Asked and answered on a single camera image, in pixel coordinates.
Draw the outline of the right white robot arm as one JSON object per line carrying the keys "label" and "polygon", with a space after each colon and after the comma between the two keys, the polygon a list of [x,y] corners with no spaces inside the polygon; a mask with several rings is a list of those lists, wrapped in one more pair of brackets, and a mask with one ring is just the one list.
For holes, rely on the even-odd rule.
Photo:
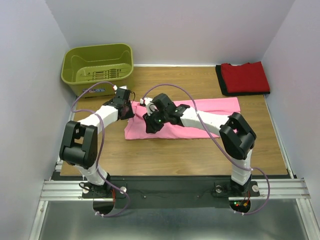
{"label": "right white robot arm", "polygon": [[248,191],[252,179],[251,155],[257,135],[240,113],[219,115],[200,111],[196,105],[175,105],[164,93],[142,98],[140,105],[146,108],[143,119],[148,134],[156,134],[169,123],[204,130],[211,139],[220,137],[223,145],[218,148],[232,163],[231,189],[241,193]]}

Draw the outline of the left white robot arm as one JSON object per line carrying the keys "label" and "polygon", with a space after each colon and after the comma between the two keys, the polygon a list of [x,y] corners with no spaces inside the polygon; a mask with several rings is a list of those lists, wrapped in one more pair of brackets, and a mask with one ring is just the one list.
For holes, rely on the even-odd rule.
{"label": "left white robot arm", "polygon": [[105,102],[97,111],[87,110],[90,115],[80,121],[70,120],[65,125],[59,158],[74,166],[87,179],[81,183],[83,193],[94,193],[104,197],[115,191],[106,181],[110,175],[102,169],[99,158],[102,146],[98,146],[99,133],[118,120],[134,117],[130,96],[133,92],[122,86],[115,89],[115,96]]}

